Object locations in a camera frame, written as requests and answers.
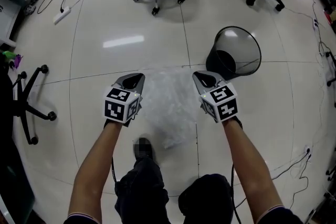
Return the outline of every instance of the floor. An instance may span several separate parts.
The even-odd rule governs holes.
[[[66,218],[78,167],[104,124],[103,92],[119,76],[139,70],[146,75],[143,109],[129,128],[122,129],[114,153],[116,175],[120,179],[132,168],[133,141],[140,135],[150,137],[170,196],[169,219],[183,223],[177,199],[191,182],[208,173],[230,178],[232,159],[223,129],[198,108],[191,74],[205,69],[217,32],[236,25],[254,34],[263,56],[256,73],[232,83],[244,130],[272,176],[299,160],[305,146],[312,149],[305,171],[309,186],[296,195],[292,207],[304,220],[328,186],[325,171],[336,138],[334,87],[325,83],[333,76],[332,66],[318,53],[313,0],[283,0],[286,8],[280,13],[274,0],[257,0],[253,7],[245,0],[186,0],[181,6],[177,0],[160,0],[156,17],[151,15],[153,1],[66,0],[72,11],[55,26],[52,18],[61,2],[55,0],[21,26],[15,52],[24,57],[18,72],[25,70],[29,78],[38,66],[47,64],[50,69],[36,81],[30,103],[58,115],[54,122],[28,116],[39,137],[35,146],[27,144],[15,121],[15,141],[36,196],[36,212],[48,224]],[[335,53],[336,36],[315,2],[322,40]],[[106,46],[134,36],[143,41]],[[178,98],[181,92],[187,97]],[[303,165],[275,180],[287,207],[293,193],[306,186],[298,179]],[[235,193],[238,204],[245,196],[237,176]],[[110,175],[102,196],[104,223],[121,223],[115,202]],[[243,223],[252,223],[246,202],[238,213]]]

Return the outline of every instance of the trash can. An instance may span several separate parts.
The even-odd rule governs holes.
[[[253,74],[260,64],[261,51],[254,36],[241,27],[227,26],[216,35],[206,59],[206,70],[231,80]]]

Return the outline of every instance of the floor tile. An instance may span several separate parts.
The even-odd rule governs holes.
[[[302,153],[304,146],[312,147],[325,135],[321,125],[323,99],[329,99],[318,63],[288,63],[294,101],[293,156]]]
[[[276,25],[263,3],[255,8],[245,0],[186,0],[181,5],[192,65],[205,63],[216,34],[227,26],[239,26],[258,41],[262,61],[285,61]]]
[[[193,104],[198,105],[198,101],[194,93],[181,92],[183,87],[194,90],[191,72],[189,68],[179,68],[167,69],[161,76],[158,70],[145,70],[143,73],[146,75],[141,103],[143,109],[119,136],[114,151],[116,178],[120,180],[132,169],[135,162],[133,143],[139,136],[145,136],[153,144],[169,195],[176,196],[198,177],[195,121],[189,115]],[[71,121],[79,165],[103,128],[101,107],[106,87],[125,74],[71,80]],[[111,174],[104,192],[114,193]]]
[[[48,224],[63,223],[68,216],[72,185],[52,179],[27,166],[25,171],[35,196],[35,212]]]
[[[55,121],[45,121],[27,112],[30,137],[38,136],[37,145],[29,145],[21,120],[14,118],[14,136],[19,142],[23,161],[50,177],[72,184],[78,170],[71,135],[69,81],[33,87],[29,104],[44,114],[54,111]]]
[[[188,65],[180,6],[177,0],[159,5],[154,17],[154,0],[84,0],[71,77]]]
[[[293,105],[287,63],[263,62],[256,73],[232,83],[244,131],[269,169],[290,161]],[[220,173],[230,178],[232,159],[223,127],[200,110],[197,135],[200,176]]]

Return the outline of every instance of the cable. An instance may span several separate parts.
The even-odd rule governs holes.
[[[235,168],[232,164],[232,168],[231,168],[231,199],[232,199],[233,210],[235,212],[237,221],[238,221],[239,224],[242,224],[241,221],[240,221],[239,215],[237,213],[236,206],[235,206],[235,198],[234,198],[234,190],[233,190],[234,189],[234,186],[233,186],[234,170],[235,170]]]
[[[50,0],[50,2],[48,3],[48,5],[47,5],[47,6],[45,6],[45,8],[44,8],[44,9],[42,9],[41,11],[39,11],[39,10],[40,10],[40,8],[42,7],[42,5],[43,5],[44,1],[45,1],[45,0],[43,0],[43,1],[42,1],[42,3],[41,3],[41,5],[40,5],[40,7],[38,8],[38,10],[37,10],[37,14],[41,14],[41,13],[42,13],[42,12],[43,12],[43,11],[44,11],[44,10],[45,10],[45,9],[46,9],[48,6],[49,6],[49,5],[50,5],[50,3],[51,3],[53,0]],[[61,3],[61,8],[60,8],[60,11],[61,11],[62,13],[63,13],[63,11],[64,11],[64,10],[63,10],[63,8],[62,8],[64,1],[65,1],[65,0],[63,0],[63,1],[62,1],[62,3]]]
[[[307,151],[307,153],[305,154],[305,156],[303,158],[301,158],[299,161],[293,163],[292,165],[290,165],[286,170],[284,170],[283,172],[281,172],[279,175],[277,175],[276,177],[272,178],[272,180],[277,179],[278,177],[280,177],[281,175],[283,175],[285,172],[287,172],[289,169],[291,169],[294,165],[302,162],[302,160],[307,157],[307,155],[309,154],[310,151]],[[239,206],[241,206],[243,204],[243,202],[245,202],[246,198],[244,200],[242,200],[237,206],[236,208],[238,208]]]
[[[112,160],[111,160],[111,169],[112,169],[113,180],[114,180],[114,182],[116,183],[116,182],[117,182],[117,179],[115,178],[113,157],[112,157]]]
[[[299,191],[297,191],[297,192],[295,192],[295,193],[293,194],[293,201],[292,201],[292,205],[290,206],[289,210],[292,209],[292,206],[293,206],[293,204],[294,204],[294,197],[295,197],[295,195],[296,195],[297,193],[300,193],[300,192],[302,192],[302,191],[304,191],[304,190],[306,190],[306,189],[308,188],[308,185],[309,185],[309,179],[308,179],[307,176],[302,176],[302,174],[303,174],[303,172],[304,172],[304,171],[306,170],[306,168],[307,168],[307,164],[308,164],[308,161],[309,161],[310,156],[311,156],[311,155],[309,155],[309,157],[308,157],[308,159],[307,159],[307,161],[306,161],[306,164],[305,164],[305,166],[304,166],[304,169],[302,170],[302,173],[301,173],[301,175],[300,175],[300,177],[299,177],[299,180],[300,180],[300,179],[303,179],[303,178],[306,178],[306,179],[307,179],[307,186],[306,186],[304,189],[299,190]]]

